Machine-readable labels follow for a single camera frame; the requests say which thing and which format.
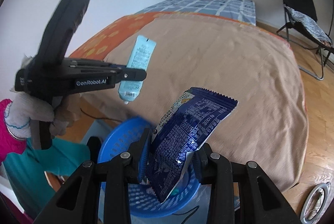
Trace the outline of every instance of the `person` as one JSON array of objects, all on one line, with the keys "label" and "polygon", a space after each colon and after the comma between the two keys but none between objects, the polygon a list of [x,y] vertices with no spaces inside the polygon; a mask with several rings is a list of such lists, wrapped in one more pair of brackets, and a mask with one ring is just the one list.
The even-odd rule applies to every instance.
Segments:
[{"label": "person", "polygon": [[[66,121],[55,119],[50,104],[26,93],[18,93],[13,102],[9,99],[0,102],[0,164],[4,165],[11,187],[30,223],[55,194],[44,172],[70,176],[85,160],[97,160],[91,158],[91,154],[96,158],[96,142],[88,147],[54,138],[49,149],[34,149],[34,139],[39,136],[31,132],[31,120],[51,122],[53,136],[63,135],[68,125]],[[8,200],[6,203],[11,213],[21,219],[20,212]]]}]

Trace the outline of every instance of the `bed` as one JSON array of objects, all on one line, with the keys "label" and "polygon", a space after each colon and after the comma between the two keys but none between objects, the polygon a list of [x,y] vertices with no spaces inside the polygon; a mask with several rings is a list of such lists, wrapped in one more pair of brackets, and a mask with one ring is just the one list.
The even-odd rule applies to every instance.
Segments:
[{"label": "bed", "polygon": [[304,89],[289,44],[255,23],[248,0],[167,0],[124,16],[71,57],[126,64],[139,34],[154,40],[139,96],[125,105],[116,86],[83,97],[109,117],[139,115],[153,125],[191,86],[233,97],[238,107],[208,143],[232,162],[256,161],[287,190],[298,182],[306,154]]},{"label": "bed", "polygon": [[138,14],[162,11],[203,13],[256,25],[255,3],[251,0],[166,0]]}]

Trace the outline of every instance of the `black chair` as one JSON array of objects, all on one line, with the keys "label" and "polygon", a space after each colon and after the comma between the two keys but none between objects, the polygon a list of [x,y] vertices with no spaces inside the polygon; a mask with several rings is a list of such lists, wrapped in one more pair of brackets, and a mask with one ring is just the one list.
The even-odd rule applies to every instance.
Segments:
[{"label": "black chair", "polygon": [[[312,77],[314,77],[317,80],[323,80],[324,79],[324,66],[326,65],[329,55],[331,53],[334,53],[334,48],[331,46],[326,46],[325,44],[322,44],[320,41],[318,41],[317,39],[315,39],[303,26],[303,24],[301,22],[296,22],[292,19],[292,16],[290,14],[290,12],[288,11],[288,9],[285,6],[288,6],[296,11],[299,11],[309,17],[311,17],[314,21],[317,21],[317,14],[315,12],[315,7],[314,7],[314,3],[313,0],[283,0],[283,4],[284,4],[284,18],[285,18],[285,25],[283,27],[281,27],[276,33],[278,34],[281,30],[283,30],[284,28],[286,28],[286,34],[287,36],[283,36],[278,34],[279,36],[285,38],[288,42],[293,42],[298,44],[299,46],[303,47],[304,49],[307,50],[317,50],[317,54],[320,52],[320,57],[321,57],[321,71],[322,71],[322,75],[321,77],[319,77],[318,75],[308,71],[307,69],[301,67],[300,65],[298,66],[300,70],[304,71],[305,73],[311,75]],[[303,45],[301,45],[300,43],[293,41],[289,38],[289,29],[295,29],[296,31],[298,31],[299,33],[301,33],[303,36],[306,36],[308,39],[310,39],[312,42],[316,43],[318,45],[318,47],[315,48],[308,48],[305,47]],[[325,49],[328,51],[328,55],[325,58],[325,61],[323,61],[323,56],[322,56],[322,49]]]}]

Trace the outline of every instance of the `beige bedsheet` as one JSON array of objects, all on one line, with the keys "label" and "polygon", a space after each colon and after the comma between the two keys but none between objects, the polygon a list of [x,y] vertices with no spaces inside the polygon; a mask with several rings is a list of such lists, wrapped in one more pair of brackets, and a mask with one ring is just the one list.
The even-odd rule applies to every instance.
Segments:
[{"label": "beige bedsheet", "polygon": [[138,34],[157,43],[137,99],[125,105],[115,89],[84,94],[106,115],[140,115],[156,125],[191,86],[239,101],[208,139],[230,161],[253,160],[284,191],[299,179],[308,118],[294,55],[283,40],[257,27],[204,16],[163,16],[106,56],[126,64]]}]

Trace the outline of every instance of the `screw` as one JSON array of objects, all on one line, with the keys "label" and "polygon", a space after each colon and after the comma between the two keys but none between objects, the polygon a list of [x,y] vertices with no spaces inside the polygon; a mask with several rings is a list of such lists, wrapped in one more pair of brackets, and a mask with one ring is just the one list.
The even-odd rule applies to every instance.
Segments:
[{"label": "screw", "polygon": [[250,168],[256,168],[256,167],[258,166],[258,164],[257,164],[256,162],[254,162],[254,161],[249,161],[249,162],[248,162],[248,166],[249,166]]},{"label": "screw", "polygon": [[71,65],[77,66],[78,65],[78,61],[77,60],[72,60],[70,66]]},{"label": "screw", "polygon": [[219,153],[216,153],[216,152],[213,152],[213,153],[210,154],[210,157],[211,157],[212,159],[216,159],[216,160],[218,160],[218,159],[220,158],[220,154],[219,154]]},{"label": "screw", "polygon": [[82,163],[82,166],[83,166],[83,167],[91,167],[92,164],[93,164],[93,163],[92,163],[91,160],[87,160],[87,161],[84,161],[84,162]]},{"label": "screw", "polygon": [[130,153],[129,152],[122,152],[121,153],[121,158],[123,158],[123,159],[128,159],[130,157]]}]

